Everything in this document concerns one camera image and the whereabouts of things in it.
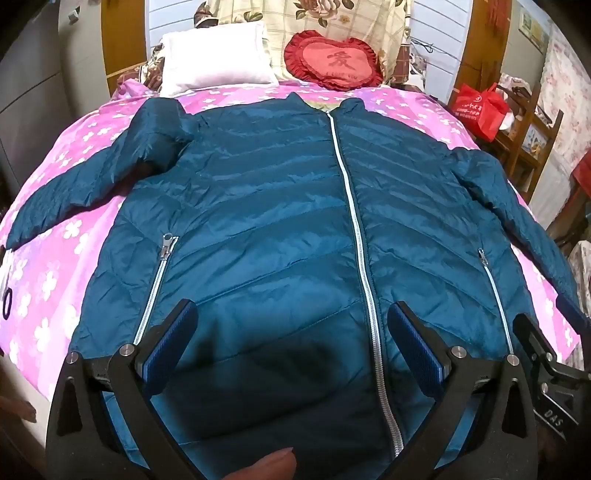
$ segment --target white zipper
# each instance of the white zipper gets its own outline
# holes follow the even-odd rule
[[[353,222],[353,230],[355,231],[357,263],[359,268],[359,274],[361,276],[361,284],[363,285],[363,292],[365,294],[365,300],[368,306],[369,324],[371,327],[372,351],[374,353],[374,371],[376,385],[378,388],[379,402],[382,406],[382,412],[384,413],[384,418],[390,430],[392,444],[394,446],[394,454],[395,456],[398,456],[404,448],[404,443],[402,441],[402,433],[400,432],[398,423],[396,423],[396,418],[394,418],[394,414],[392,413],[392,409],[390,408],[390,403],[388,402],[388,393],[386,392],[386,382],[384,379],[384,360],[382,359],[382,343],[379,332],[378,314],[375,308],[374,295],[372,294],[371,288],[369,286],[367,270],[365,269],[365,253],[363,251],[363,238],[361,236],[361,227],[359,226],[359,219],[355,211],[355,202],[353,201],[353,193],[351,192],[349,175],[347,174],[347,170],[345,169],[343,159],[340,156],[339,143],[337,141],[335,131],[335,120],[332,118],[331,114],[327,113],[326,115],[328,115],[330,119],[330,129],[332,130],[333,142],[335,144],[336,158],[339,161],[339,167],[343,174],[343,178],[345,179],[345,191],[347,193],[347,201],[349,203],[349,212],[351,214],[351,220]]]
[[[162,248],[160,249],[160,263],[158,264],[158,270],[156,271],[156,276],[154,277],[154,282],[152,283],[152,288],[150,289],[150,296],[148,297],[148,301],[146,302],[146,307],[144,309],[144,314],[142,315],[142,320],[139,323],[138,331],[135,332],[134,338],[134,345],[140,343],[142,337],[144,336],[146,327],[148,326],[148,321],[150,320],[150,316],[152,315],[152,310],[154,309],[154,302],[156,301],[156,296],[158,295],[158,290],[160,289],[160,284],[162,283],[162,279],[164,277],[164,270],[166,269],[166,263],[168,263],[168,258],[170,254],[174,250],[174,246],[177,244],[178,237],[173,236],[171,233],[167,233],[162,236]]]
[[[492,291],[495,293],[496,304],[499,307],[499,312],[501,312],[501,320],[503,321],[503,328],[505,329],[505,338],[507,340],[507,348],[509,349],[509,353],[513,354],[513,342],[511,341],[511,334],[509,333],[509,324],[507,323],[507,318],[505,317],[505,310],[503,309],[503,304],[501,303],[501,297],[499,297],[499,291],[496,289],[495,279],[492,278],[492,273],[488,268],[488,260],[486,259],[486,255],[484,253],[484,249],[478,249],[478,256],[480,257],[480,261],[482,262],[482,266],[486,270],[486,274],[488,275],[488,279],[491,282]]]

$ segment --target pillow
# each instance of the pillow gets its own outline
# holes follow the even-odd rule
[[[249,22],[167,33],[160,96],[240,83],[277,85],[262,46],[263,29],[262,22]]]
[[[208,0],[207,4],[221,24],[263,20],[271,66],[280,80],[293,79],[284,58],[292,36],[316,30],[331,40],[363,40],[378,56],[384,83],[390,83],[403,37],[410,30],[413,0]]]
[[[287,70],[300,80],[330,90],[377,87],[382,83],[375,53],[358,38],[340,42],[315,30],[295,34],[285,47]]]

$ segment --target black ring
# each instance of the black ring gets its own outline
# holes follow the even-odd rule
[[[7,310],[7,298],[8,295],[10,294],[10,300],[8,301],[8,311]],[[12,289],[10,287],[8,287],[6,289],[6,291],[4,292],[4,296],[2,297],[2,317],[4,317],[4,320],[8,320],[8,317],[10,316],[10,310],[12,309]]]

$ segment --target teal puffer jacket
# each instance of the teal puffer jacket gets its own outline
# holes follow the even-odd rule
[[[503,318],[508,332],[518,313],[535,318],[507,233],[576,301],[565,259],[494,158],[356,99],[330,114],[291,94],[198,115],[147,100],[113,146],[31,196],[7,247],[140,164],[151,175],[115,219],[70,348],[111,355],[193,300],[199,328],[152,402],[208,478],[289,446],[298,478],[379,476],[432,405],[388,333],[389,306],[404,300],[448,345],[501,358],[517,342]]]

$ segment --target blue gripper pad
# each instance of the blue gripper pad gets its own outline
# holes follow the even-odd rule
[[[433,335],[439,339],[438,347],[445,344],[439,335],[421,324],[421,320],[404,303],[394,303],[388,310],[388,330],[406,360],[421,391],[436,400],[443,395],[443,381],[449,374],[449,364],[444,365],[427,344]],[[425,333],[431,332],[426,339]]]
[[[152,327],[140,342],[136,370],[150,398],[162,393],[197,329],[197,306],[181,300],[162,324]]]

